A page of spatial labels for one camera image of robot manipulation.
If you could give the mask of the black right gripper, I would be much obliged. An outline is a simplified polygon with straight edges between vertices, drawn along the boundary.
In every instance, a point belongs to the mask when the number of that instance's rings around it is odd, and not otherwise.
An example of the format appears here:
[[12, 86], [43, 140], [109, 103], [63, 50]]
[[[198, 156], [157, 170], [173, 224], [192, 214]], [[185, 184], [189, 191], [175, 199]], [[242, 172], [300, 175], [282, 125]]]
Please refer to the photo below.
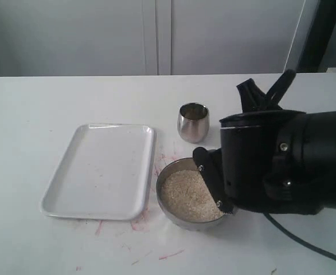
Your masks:
[[237, 85], [243, 113], [221, 119], [221, 147], [193, 150], [193, 161], [222, 213], [233, 214], [238, 208], [255, 213], [315, 215], [322, 210], [314, 199], [281, 201], [266, 193], [266, 182], [274, 174], [273, 158], [280, 151], [278, 132], [302, 113], [281, 110], [278, 105], [266, 107], [264, 101], [279, 102], [295, 77], [294, 70], [285, 70], [266, 95], [252, 78]]

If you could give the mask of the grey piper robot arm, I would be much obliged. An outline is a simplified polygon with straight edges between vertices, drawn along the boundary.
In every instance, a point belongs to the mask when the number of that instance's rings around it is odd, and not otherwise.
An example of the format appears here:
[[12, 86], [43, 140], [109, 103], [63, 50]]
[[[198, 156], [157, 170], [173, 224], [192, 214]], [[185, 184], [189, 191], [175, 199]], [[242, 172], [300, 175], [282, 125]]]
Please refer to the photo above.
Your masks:
[[295, 76], [286, 70], [268, 92], [253, 79], [239, 84], [242, 111], [221, 119], [220, 148], [194, 149], [193, 161], [221, 212], [336, 209], [336, 111], [281, 108]]

